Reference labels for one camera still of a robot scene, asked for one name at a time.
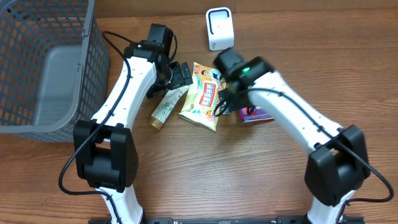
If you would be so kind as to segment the purple red sachet pack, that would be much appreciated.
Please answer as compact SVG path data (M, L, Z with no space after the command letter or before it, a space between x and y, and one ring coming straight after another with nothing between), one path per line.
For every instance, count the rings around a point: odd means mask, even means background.
M243 108L239 110L239 118L242 123L252 123L257 121L271 121L274 118L259 106L254 109Z

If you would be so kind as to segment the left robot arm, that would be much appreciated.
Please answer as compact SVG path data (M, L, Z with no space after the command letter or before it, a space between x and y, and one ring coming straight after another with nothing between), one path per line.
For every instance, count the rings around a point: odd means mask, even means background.
M132 126L145 97L192 84L186 63L174 61L169 40L131 42L122 52L123 67L101 108L73 130L79 178L101 195L111 214L109 223L144 223L133 182L138 155Z

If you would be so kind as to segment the beige snack bag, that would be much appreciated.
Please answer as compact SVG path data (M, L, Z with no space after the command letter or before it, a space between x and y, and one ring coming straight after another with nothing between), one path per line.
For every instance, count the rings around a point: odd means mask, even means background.
M216 131L218 118L215 107L220 102L218 92L226 86L218 69L193 64L193 83L190 85L186 100L179 116Z

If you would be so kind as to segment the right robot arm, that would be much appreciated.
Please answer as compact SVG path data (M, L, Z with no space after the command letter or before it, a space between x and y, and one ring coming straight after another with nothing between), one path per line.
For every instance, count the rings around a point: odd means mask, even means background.
M370 176L363 132L330 120L310 106L264 59L245 60L234 51L214 60L227 83L218 108L222 113L259 106L301 145L307 155L305 183L313 203L294 223L364 223L343 214Z

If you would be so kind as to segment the white gold-capped cream tube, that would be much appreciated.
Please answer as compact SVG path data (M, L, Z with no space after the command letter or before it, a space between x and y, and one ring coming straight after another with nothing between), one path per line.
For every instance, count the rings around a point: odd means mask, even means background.
M164 123L167 121L175 105L178 103L181 96L183 96L189 89L189 86L182 86L175 90L169 90L158 104L150 117L150 124L157 130L161 130Z

